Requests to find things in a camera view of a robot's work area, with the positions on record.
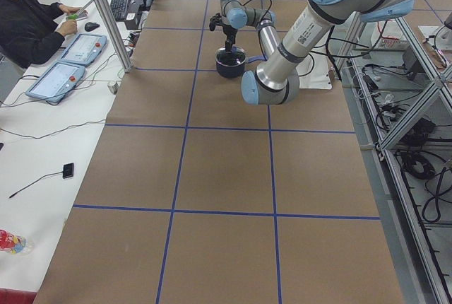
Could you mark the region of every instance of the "man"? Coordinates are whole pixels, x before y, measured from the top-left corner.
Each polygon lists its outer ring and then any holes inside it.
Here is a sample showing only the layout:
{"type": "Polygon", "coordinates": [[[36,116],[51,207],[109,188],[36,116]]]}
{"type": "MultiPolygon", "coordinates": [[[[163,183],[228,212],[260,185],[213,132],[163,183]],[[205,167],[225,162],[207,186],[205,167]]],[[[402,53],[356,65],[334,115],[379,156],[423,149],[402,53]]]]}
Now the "man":
{"type": "Polygon", "coordinates": [[[43,64],[60,48],[67,35],[77,33],[77,22],[54,22],[63,13],[79,8],[38,0],[0,0],[0,46],[4,54],[23,68],[43,64]]]}

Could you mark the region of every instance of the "electronic equipment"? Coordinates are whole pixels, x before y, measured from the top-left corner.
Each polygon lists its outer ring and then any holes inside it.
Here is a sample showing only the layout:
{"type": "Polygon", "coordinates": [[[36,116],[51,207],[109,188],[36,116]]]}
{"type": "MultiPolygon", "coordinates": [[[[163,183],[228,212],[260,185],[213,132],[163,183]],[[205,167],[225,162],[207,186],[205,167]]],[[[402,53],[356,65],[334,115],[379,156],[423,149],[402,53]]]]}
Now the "electronic equipment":
{"type": "Polygon", "coordinates": [[[110,8],[115,21],[124,21],[127,17],[127,11],[129,9],[129,0],[111,0],[110,8]]]}
{"type": "Polygon", "coordinates": [[[25,92],[31,98],[57,104],[83,78],[85,67],[68,62],[55,62],[25,92]]]}
{"type": "Polygon", "coordinates": [[[91,32],[91,31],[93,31],[93,30],[95,30],[96,28],[99,28],[99,27],[100,27],[100,25],[98,23],[91,23],[91,22],[89,22],[89,23],[85,24],[85,31],[86,32],[91,32]]]}
{"type": "Polygon", "coordinates": [[[79,33],[64,50],[60,61],[88,66],[99,56],[107,44],[105,35],[79,33]]]}

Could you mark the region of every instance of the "red object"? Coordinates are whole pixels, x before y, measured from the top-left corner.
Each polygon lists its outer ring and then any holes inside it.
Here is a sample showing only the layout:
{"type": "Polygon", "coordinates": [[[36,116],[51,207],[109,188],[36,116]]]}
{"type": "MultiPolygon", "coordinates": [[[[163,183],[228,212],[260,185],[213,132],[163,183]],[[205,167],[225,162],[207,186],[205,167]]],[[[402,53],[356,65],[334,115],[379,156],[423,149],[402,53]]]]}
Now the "red object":
{"type": "Polygon", "coordinates": [[[5,230],[0,230],[0,251],[9,250],[15,246],[14,235],[5,230]]]}
{"type": "Polygon", "coordinates": [[[0,304],[32,304],[35,297],[35,292],[0,288],[0,304]]]}

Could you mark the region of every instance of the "metal frame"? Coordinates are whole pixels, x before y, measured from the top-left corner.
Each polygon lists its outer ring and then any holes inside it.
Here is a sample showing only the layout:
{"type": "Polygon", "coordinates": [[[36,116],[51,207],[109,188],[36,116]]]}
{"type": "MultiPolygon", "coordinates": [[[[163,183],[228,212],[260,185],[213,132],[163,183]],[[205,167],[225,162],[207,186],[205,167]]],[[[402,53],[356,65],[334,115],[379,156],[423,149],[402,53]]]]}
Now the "metal frame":
{"type": "Polygon", "coordinates": [[[122,36],[119,33],[109,2],[108,0],[94,0],[94,2],[99,11],[100,17],[105,23],[109,39],[113,44],[124,72],[128,73],[132,69],[132,63],[129,55],[127,54],[126,48],[124,47],[124,43],[122,42],[122,36]]]}

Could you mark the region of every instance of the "plastic bottle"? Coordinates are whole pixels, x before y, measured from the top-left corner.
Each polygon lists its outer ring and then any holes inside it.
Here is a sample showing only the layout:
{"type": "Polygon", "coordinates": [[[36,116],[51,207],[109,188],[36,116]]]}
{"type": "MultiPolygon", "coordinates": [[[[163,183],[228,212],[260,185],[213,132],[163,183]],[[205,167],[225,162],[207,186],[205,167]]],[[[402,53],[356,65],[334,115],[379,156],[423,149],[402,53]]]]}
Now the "plastic bottle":
{"type": "Polygon", "coordinates": [[[24,237],[0,230],[0,251],[14,255],[22,251],[26,243],[27,240],[24,237]]]}

